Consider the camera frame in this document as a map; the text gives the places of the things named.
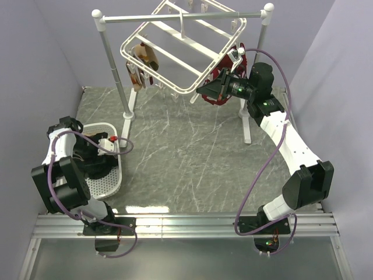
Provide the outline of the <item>black striped underwear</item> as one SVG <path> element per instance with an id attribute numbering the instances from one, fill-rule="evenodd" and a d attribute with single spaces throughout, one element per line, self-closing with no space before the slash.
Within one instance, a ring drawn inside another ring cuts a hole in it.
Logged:
<path id="1" fill-rule="evenodd" d="M 118 165 L 116 157 L 113 155 L 103 155 L 94 160 L 81 161 L 73 157 L 74 162 L 85 178 L 100 179 L 105 177 L 113 167 Z"/>

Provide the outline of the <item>white hanger clip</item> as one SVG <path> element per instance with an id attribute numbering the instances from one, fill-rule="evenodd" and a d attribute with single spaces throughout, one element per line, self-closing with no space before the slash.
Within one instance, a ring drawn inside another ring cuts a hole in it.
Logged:
<path id="1" fill-rule="evenodd" d="M 194 104 L 194 103 L 197 101 L 197 99 L 198 99 L 199 97 L 200 97 L 200 94 L 197 93 L 197 92 L 194 92 L 189 102 L 190 102 L 191 104 Z"/>

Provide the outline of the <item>white clip hanger frame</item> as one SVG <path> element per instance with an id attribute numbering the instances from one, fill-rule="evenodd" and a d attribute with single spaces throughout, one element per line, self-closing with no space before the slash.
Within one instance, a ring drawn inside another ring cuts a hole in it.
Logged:
<path id="1" fill-rule="evenodd" d="M 171 90 L 189 94 L 238 43 L 246 19 L 176 19 L 143 22 L 121 45 L 121 55 Z M 145 43 L 159 61 L 157 71 L 134 59 L 135 46 Z"/>

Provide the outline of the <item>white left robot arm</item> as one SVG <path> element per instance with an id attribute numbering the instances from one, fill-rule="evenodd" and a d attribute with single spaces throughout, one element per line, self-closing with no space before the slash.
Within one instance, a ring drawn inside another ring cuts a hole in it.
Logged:
<path id="1" fill-rule="evenodd" d="M 103 200 L 121 185 L 120 139 L 109 123 L 84 126 L 67 116 L 48 128 L 48 152 L 31 177 L 51 214 L 84 224 L 88 236 L 133 236 L 136 220 L 118 218 Z"/>

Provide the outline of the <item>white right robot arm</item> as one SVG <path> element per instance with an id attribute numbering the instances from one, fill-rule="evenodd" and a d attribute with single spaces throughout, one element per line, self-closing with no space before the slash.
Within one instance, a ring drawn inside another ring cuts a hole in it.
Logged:
<path id="1" fill-rule="evenodd" d="M 290 110 L 272 94 L 272 71 L 272 66 L 258 62 L 249 77 L 239 78 L 224 68 L 214 80 L 196 90 L 218 102 L 229 96 L 245 100 L 250 117 L 271 138 L 275 152 L 282 155 L 290 172 L 281 194 L 258 209 L 253 225 L 242 224 L 241 212 L 237 213 L 234 230 L 240 236 L 270 233 L 296 210 L 324 200 L 334 174 L 331 162 L 322 161 L 310 150 L 291 124 Z"/>

